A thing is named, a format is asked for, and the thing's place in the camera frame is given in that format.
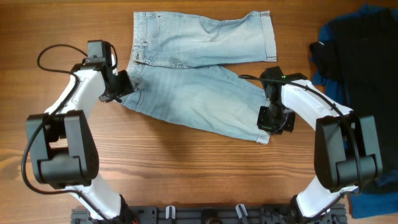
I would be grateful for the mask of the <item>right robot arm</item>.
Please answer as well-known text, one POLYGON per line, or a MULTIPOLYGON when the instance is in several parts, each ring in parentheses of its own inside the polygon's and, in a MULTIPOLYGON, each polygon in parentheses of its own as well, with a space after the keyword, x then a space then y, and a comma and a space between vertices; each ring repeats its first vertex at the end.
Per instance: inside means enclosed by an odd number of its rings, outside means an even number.
POLYGON ((339 200, 361 193, 382 174, 374 117, 333 101, 301 73, 268 69, 259 81, 269 104, 260 108, 257 127, 271 135, 292 132, 295 117, 302 117, 315 131, 316 173, 288 205, 263 209, 262 219, 278 215, 287 223, 340 223, 339 200))

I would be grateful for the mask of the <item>light blue denim shorts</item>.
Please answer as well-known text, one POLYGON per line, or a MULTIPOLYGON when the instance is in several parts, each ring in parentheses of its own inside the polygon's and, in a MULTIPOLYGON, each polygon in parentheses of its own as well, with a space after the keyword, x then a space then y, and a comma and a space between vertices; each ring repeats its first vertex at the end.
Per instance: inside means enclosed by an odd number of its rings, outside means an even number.
POLYGON ((215 20, 179 12, 135 12, 127 74, 134 91, 121 100, 130 110, 169 123, 267 144, 257 127, 264 90, 227 65, 274 62, 269 11, 215 20))

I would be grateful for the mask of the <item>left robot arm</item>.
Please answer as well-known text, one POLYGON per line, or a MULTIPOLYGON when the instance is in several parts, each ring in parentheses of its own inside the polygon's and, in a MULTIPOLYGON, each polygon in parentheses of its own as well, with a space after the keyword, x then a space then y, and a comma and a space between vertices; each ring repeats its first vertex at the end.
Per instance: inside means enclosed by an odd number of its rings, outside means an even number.
POLYGON ((28 143, 21 161, 25 185, 42 195, 70 194, 95 223, 139 223, 122 195, 99 173, 100 160, 88 118, 97 100, 109 102, 129 82, 114 60, 86 58, 70 71, 59 99, 26 122, 28 143))

